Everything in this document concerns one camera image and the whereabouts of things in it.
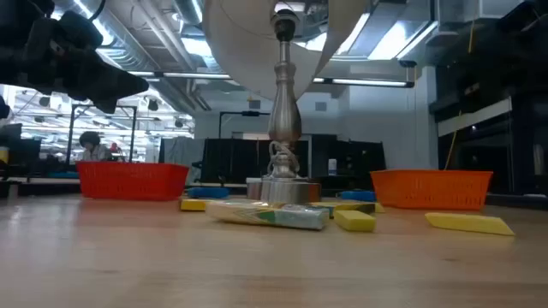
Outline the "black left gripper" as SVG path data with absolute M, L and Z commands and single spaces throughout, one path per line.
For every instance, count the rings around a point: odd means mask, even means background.
M 70 10 L 58 20 L 29 10 L 0 10 L 0 84 L 65 92 L 114 114 L 118 99 L 147 91 L 149 83 L 103 63 L 96 49 L 104 37 L 95 18 Z

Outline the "yellow eraser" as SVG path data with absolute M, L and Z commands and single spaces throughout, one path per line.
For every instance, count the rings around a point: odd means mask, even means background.
M 338 210 L 334 213 L 337 226 L 350 232 L 371 233 L 376 228 L 376 218 L 357 210 Z
M 425 218 L 434 228 L 515 236 L 514 231 L 499 217 L 429 212 Z
M 183 199 L 180 203 L 181 211 L 204 211 L 206 206 L 210 203 L 205 199 Z

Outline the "yellow green crayon box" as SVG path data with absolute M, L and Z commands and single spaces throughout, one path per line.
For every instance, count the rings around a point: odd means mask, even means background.
M 330 220 L 330 211 L 326 208 L 244 199 L 210 202 L 205 206 L 205 213 L 223 222 L 308 230 L 322 230 Z

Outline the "orange plastic basket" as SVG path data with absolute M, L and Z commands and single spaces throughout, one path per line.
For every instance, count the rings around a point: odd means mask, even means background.
M 371 173 L 381 204 L 408 210 L 480 211 L 491 171 L 387 169 Z

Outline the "person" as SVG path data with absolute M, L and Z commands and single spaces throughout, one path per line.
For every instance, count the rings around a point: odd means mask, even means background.
M 100 137 L 97 132 L 85 131 L 79 137 L 80 145 L 84 148 L 82 161 L 100 162 L 110 161 L 110 149 L 100 143 Z

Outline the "ceiling light bar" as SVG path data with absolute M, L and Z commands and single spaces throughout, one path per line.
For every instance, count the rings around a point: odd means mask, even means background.
M 185 72 L 161 72 L 161 71 L 129 71 L 130 74 L 145 78 L 182 78 L 202 80 L 231 80 L 227 74 L 210 73 L 185 73 Z
M 322 85 L 339 85 L 339 86 L 376 86 L 376 87 L 395 87 L 395 88 L 414 87 L 414 83 L 412 81 L 343 79 L 343 78 L 322 78 L 322 77 L 314 78 L 313 83 L 322 84 Z

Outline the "red plastic basket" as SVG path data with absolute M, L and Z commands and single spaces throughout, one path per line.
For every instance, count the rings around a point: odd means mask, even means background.
M 86 198 L 171 201 L 184 191 L 189 167 L 169 163 L 78 162 Z

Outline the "grey cloth cover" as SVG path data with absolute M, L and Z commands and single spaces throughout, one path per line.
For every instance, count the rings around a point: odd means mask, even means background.
M 204 154 L 205 141 L 188 137 L 161 139 L 159 163 L 171 163 L 189 167 L 187 184 L 196 182 L 201 176 L 201 169 L 194 163 L 201 163 Z

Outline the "dark computer monitor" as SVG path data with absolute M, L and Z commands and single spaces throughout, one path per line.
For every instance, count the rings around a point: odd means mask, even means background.
M 0 162 L 8 165 L 30 165 L 39 159 L 41 141 L 23 139 L 21 124 L 0 127 Z

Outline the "silver lamp with white shade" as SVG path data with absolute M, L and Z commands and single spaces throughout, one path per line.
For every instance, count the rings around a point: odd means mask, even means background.
M 299 176 L 294 154 L 301 138 L 298 99 L 353 32 L 371 0 L 328 0 L 328 28 L 322 50 L 294 42 L 299 23 L 279 0 L 205 0 L 203 31 L 221 69 L 262 98 L 272 101 L 268 124 L 273 169 L 260 180 L 260 200 L 306 204 L 321 198 L 321 185 Z

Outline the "black cabinet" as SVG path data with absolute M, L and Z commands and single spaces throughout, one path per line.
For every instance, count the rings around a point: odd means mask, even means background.
M 366 177 L 371 171 L 386 169 L 383 143 L 339 140 L 335 135 L 313 135 L 309 174 L 312 178 L 328 175 L 328 160 L 337 160 L 337 175 Z

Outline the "silver ventilation duct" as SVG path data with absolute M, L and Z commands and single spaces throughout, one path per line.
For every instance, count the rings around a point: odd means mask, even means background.
M 194 72 L 196 61 L 180 41 L 178 19 L 171 0 L 106 0 L 99 16 L 113 37 L 101 52 L 134 73 Z M 147 78 L 151 89 L 177 111 L 209 111 L 195 80 L 176 77 Z

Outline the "black metal stand frame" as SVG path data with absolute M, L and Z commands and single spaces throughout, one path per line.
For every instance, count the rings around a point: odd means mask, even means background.
M 74 121 L 76 120 L 76 110 L 79 108 L 82 108 L 83 110 L 89 110 L 90 108 L 97 108 L 93 104 L 72 104 L 71 105 L 71 113 L 69 118 L 69 128 L 68 128 L 68 145 L 66 150 L 66 158 L 65 158 L 65 167 L 68 167 L 70 165 L 71 161 L 71 154 L 72 154 L 72 145 L 73 145 L 73 133 L 74 133 Z M 133 111 L 133 115 L 130 117 L 132 120 L 132 127 L 131 127 L 131 140 L 130 140 L 130 148 L 129 148 L 129 155 L 128 155 L 128 162 L 133 162 L 133 156 L 134 156 L 134 140 L 135 140 L 135 129 L 136 129 L 136 123 L 137 123 L 137 114 L 138 114 L 138 108 L 137 106 L 127 106 L 122 105 L 118 106 L 117 108 L 120 109 L 129 109 Z

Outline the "black partition wall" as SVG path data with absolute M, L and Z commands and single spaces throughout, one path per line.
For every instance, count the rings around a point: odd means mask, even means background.
M 246 184 L 247 178 L 266 177 L 273 169 L 270 144 L 270 140 L 207 139 L 200 181 Z

